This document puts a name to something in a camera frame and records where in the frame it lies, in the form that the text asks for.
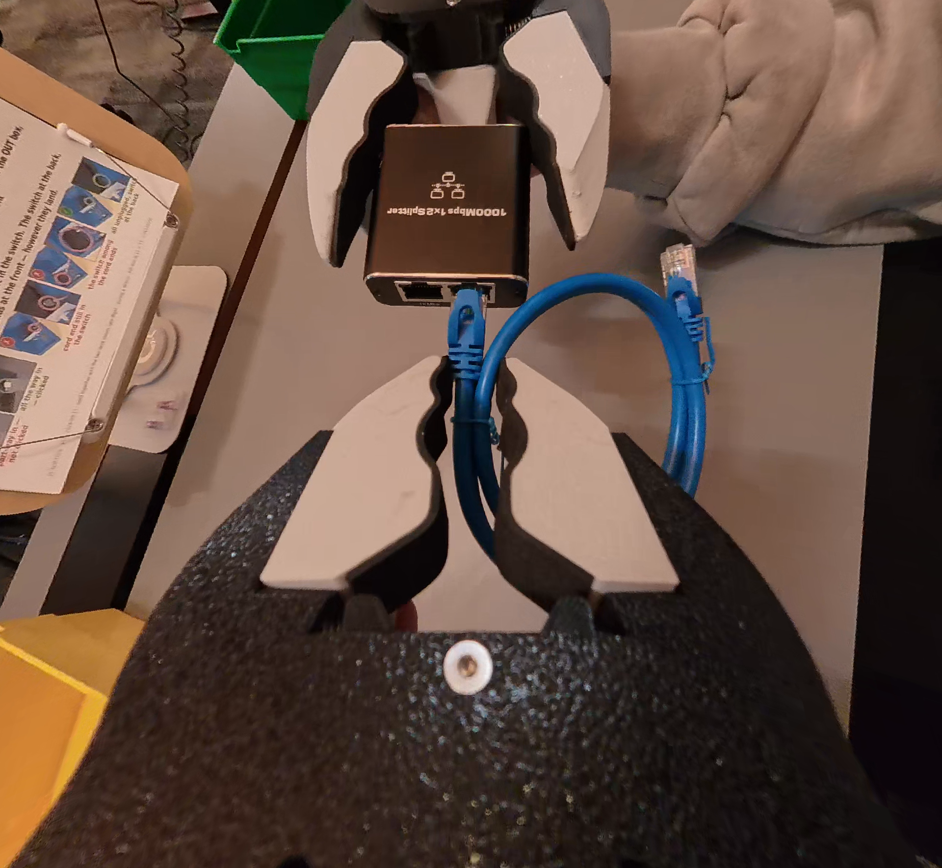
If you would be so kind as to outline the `black ethernet splitter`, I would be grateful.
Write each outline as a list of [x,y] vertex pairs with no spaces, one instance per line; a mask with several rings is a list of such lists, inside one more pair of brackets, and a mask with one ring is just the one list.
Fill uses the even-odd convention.
[[518,125],[385,131],[364,281],[391,307],[449,307],[464,288],[516,309],[528,288],[528,138]]

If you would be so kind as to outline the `instruction sheet on stand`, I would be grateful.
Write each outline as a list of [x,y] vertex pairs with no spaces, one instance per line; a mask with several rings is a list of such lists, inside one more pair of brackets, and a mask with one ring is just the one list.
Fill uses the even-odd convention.
[[67,475],[63,489],[56,495],[4,490],[1,493],[1,514],[12,516],[42,508],[64,500],[88,484],[104,460],[108,441],[130,383],[137,358],[152,320],[157,315],[160,295],[170,275],[171,265],[182,242],[193,212],[192,187],[182,163],[159,140],[118,115],[95,104],[87,97],[52,79],[24,60],[6,50],[1,51],[1,96],[48,124],[64,123],[68,129],[88,136],[92,144],[105,154],[153,176],[170,179],[178,191],[161,214],[163,229],[157,249],[157,264],[150,268],[143,291],[135,299],[130,328],[117,350],[122,364],[110,370],[105,381],[103,410],[87,415],[92,421],[91,432],[82,432],[77,456]]

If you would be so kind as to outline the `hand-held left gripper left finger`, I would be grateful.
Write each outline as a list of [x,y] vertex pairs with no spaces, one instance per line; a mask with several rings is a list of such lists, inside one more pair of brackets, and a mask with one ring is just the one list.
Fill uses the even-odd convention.
[[412,600],[442,572],[448,517],[438,459],[451,365],[430,356],[336,424],[262,583],[379,600]]

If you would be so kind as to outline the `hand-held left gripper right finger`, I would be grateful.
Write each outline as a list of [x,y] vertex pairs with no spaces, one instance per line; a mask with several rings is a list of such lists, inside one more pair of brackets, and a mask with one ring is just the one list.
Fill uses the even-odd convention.
[[503,578],[540,607],[673,592],[677,572],[606,424],[513,357],[499,371],[497,408]]

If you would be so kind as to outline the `green plastic bin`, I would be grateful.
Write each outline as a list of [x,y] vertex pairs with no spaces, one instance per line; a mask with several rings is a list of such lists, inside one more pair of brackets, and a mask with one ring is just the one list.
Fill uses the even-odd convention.
[[314,52],[351,0],[232,0],[216,45],[294,121],[307,119]]

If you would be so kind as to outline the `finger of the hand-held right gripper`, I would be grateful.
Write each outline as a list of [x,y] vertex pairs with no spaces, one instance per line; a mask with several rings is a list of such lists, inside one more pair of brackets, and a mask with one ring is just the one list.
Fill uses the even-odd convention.
[[606,188],[610,91],[570,14],[531,18],[504,43],[502,97],[527,130],[549,209],[573,250]]
[[410,70],[381,40],[353,41],[311,111],[305,164],[314,243],[344,265],[378,183],[385,130],[410,121]]

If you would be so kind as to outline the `white stand base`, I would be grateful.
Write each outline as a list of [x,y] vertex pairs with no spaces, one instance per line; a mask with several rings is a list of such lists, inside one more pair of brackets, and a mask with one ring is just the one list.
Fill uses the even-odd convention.
[[159,454],[178,438],[227,290],[217,266],[174,266],[139,352],[109,446]]

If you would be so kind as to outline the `yellow plastic bin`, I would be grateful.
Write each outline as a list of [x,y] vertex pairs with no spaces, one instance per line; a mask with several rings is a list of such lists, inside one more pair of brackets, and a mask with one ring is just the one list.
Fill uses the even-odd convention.
[[115,609],[2,621],[2,866],[72,778],[144,625]]

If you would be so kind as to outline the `printed instruction sheet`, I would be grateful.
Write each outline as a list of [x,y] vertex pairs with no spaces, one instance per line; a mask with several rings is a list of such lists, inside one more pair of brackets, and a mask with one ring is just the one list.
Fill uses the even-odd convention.
[[1,488],[57,495],[121,403],[178,184],[2,101]]

